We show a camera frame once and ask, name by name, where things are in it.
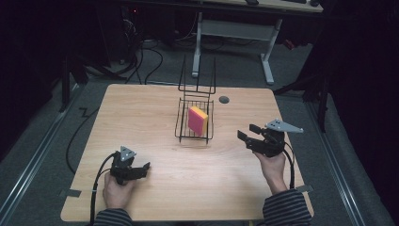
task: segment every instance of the hand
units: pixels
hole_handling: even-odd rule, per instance
[[[103,197],[106,208],[124,209],[132,197],[133,187],[136,180],[128,181],[126,185],[121,186],[117,183],[117,179],[108,172],[105,174],[105,184],[103,189]]]
[[[261,153],[253,152],[261,161],[262,173],[273,195],[287,190],[284,183],[285,155],[280,153],[273,157],[267,157]]]

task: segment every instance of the sponge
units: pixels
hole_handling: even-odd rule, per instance
[[[188,128],[200,137],[205,133],[208,124],[208,115],[197,106],[188,109]]]

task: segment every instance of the desk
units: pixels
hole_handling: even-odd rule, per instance
[[[230,5],[246,5],[244,0],[202,0],[209,3],[221,3]],[[312,7],[308,1],[306,4],[292,3],[281,0],[258,0],[259,5],[256,8],[275,8],[281,10],[296,10],[302,12],[322,12],[323,8]],[[277,19],[274,25],[256,25],[256,24],[241,24],[232,22],[220,22],[215,20],[202,20],[202,13],[199,13],[197,25],[197,40],[196,50],[193,60],[193,77],[200,74],[200,41],[202,35],[212,35],[221,37],[231,37],[238,39],[248,40],[264,40],[267,41],[267,48],[261,54],[261,62],[263,65],[264,76],[266,83],[269,85],[274,84],[273,75],[269,65],[269,58],[279,34],[282,19]]]
[[[229,97],[230,102],[220,103],[220,96]],[[237,130],[249,134],[250,123],[263,126],[281,119],[273,92],[216,88],[211,96],[215,101],[214,137],[208,144],[193,139],[179,142],[175,137],[180,97],[183,93],[173,86],[108,87],[71,186],[82,193],[79,198],[67,198],[61,212],[63,220],[89,220],[96,173],[120,145],[137,152],[133,167],[152,164],[147,178],[138,180],[128,205],[133,220],[263,218],[263,202],[271,192],[259,160],[236,136]],[[288,185],[288,162],[284,178]],[[295,185],[304,185],[297,164]],[[99,191],[103,187],[102,176]],[[309,197],[305,197],[312,213]],[[102,192],[98,192],[96,211],[103,209]]]

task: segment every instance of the sleeve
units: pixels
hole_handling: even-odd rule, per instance
[[[132,219],[124,209],[105,209],[97,214],[94,226],[132,226]]]
[[[296,189],[290,189],[265,199],[263,217],[266,226],[311,224],[311,214],[305,198]]]

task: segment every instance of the black wire basket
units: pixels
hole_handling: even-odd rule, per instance
[[[179,81],[179,91],[183,92],[183,98],[179,100],[179,109],[176,120],[175,137],[179,138],[182,142],[182,138],[191,139],[203,139],[208,143],[209,139],[214,137],[214,101],[210,100],[211,94],[216,92],[215,84],[215,59],[214,65],[210,77],[207,77],[209,81],[206,81],[207,85],[200,83],[200,77],[198,75],[194,79],[194,85],[187,85],[186,73],[185,73],[185,56],[182,66],[182,73]],[[202,134],[196,134],[188,127],[188,111],[192,106],[198,107],[200,110],[208,115],[208,121],[206,131]]]

